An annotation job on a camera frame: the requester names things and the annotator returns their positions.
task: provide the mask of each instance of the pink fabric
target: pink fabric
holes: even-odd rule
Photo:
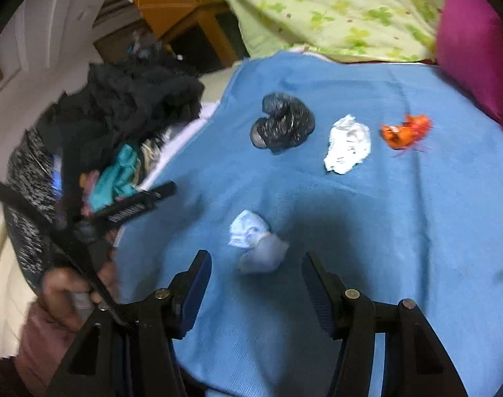
[[[437,62],[503,128],[503,22],[486,0],[446,0]]]

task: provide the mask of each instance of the pile of clothes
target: pile of clothes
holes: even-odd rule
[[[155,46],[120,63],[91,65],[87,85],[62,95],[25,132],[9,159],[7,183],[51,222],[73,228],[83,214],[109,204],[101,198],[96,201],[100,207],[91,207],[100,179],[115,171],[108,167],[119,165],[115,173],[122,176],[121,171],[134,167],[125,189],[135,189],[150,168],[145,157],[153,161],[157,155],[160,143],[154,139],[174,124],[198,118],[204,86],[197,76],[192,67]],[[112,201],[121,197],[113,194],[113,180]],[[4,215],[20,267],[34,288],[51,265],[55,248],[20,214],[5,207]]]

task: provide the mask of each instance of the white fabric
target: white fabric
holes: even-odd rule
[[[329,153],[324,159],[327,171],[344,175],[371,152],[369,128],[347,115],[334,123],[329,136]]]
[[[277,234],[264,233],[255,248],[247,251],[239,260],[239,269],[243,273],[271,273],[283,262],[288,243]]]
[[[237,248],[255,248],[269,232],[270,226],[259,215],[243,210],[229,227],[229,245]]]
[[[207,123],[207,121],[215,113],[219,103],[220,101],[202,103],[199,118],[193,120],[190,124],[187,124],[187,126],[185,126],[175,138],[161,148],[158,163],[145,180],[139,185],[139,190],[147,191],[152,188],[154,181],[158,178],[172,157],[176,155],[178,151],[183,148],[183,146]],[[115,247],[119,246],[123,233],[124,227],[121,227],[117,232],[117,237],[115,237]]]
[[[325,57],[325,55],[321,55],[316,52],[311,52],[311,51],[306,50],[306,46],[302,46],[302,45],[295,45],[295,46],[291,47],[290,49],[288,49],[288,52],[292,52],[295,54],[301,54],[301,55],[308,55],[309,57],[316,57],[317,59],[320,59],[322,61],[336,63],[335,61],[331,60],[330,58]]]

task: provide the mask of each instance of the bed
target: bed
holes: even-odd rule
[[[316,129],[272,154],[249,132],[272,91],[300,98]],[[397,155],[381,124],[425,113],[433,129]],[[369,157],[326,173],[332,124],[351,113],[371,131]],[[131,222],[118,247],[123,302],[144,298],[185,270],[199,249],[213,271],[194,328],[175,343],[180,364],[236,395],[326,395],[338,342],[321,330],[300,272],[305,252],[370,298],[414,298],[471,397],[503,382],[503,132],[428,65],[341,65],[295,53],[244,62],[214,115],[154,183],[178,194]],[[227,245],[243,209],[290,243],[269,275],[242,275]],[[371,396],[379,395],[378,335]]]

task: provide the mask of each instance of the teal cloth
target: teal cloth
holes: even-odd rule
[[[136,164],[137,153],[131,146],[123,146],[117,154],[115,163],[102,172],[89,196],[91,209],[94,212],[113,204],[117,197],[129,197],[137,192],[131,185]]]

